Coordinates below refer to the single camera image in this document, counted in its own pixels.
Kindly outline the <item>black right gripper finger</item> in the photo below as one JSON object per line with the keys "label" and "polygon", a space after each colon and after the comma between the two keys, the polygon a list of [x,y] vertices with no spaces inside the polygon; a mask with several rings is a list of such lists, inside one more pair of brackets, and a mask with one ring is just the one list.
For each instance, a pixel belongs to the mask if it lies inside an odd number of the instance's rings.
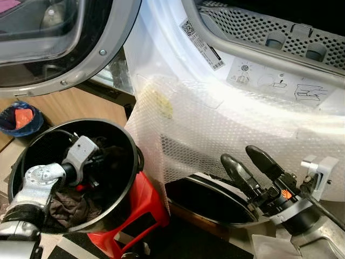
{"label": "black right gripper finger", "polygon": [[243,163],[229,154],[221,154],[220,160],[234,187],[239,188],[250,200],[261,197],[263,188]]}
{"label": "black right gripper finger", "polygon": [[245,151],[252,163],[272,182],[279,179],[285,170],[265,151],[257,146],[248,145]]}

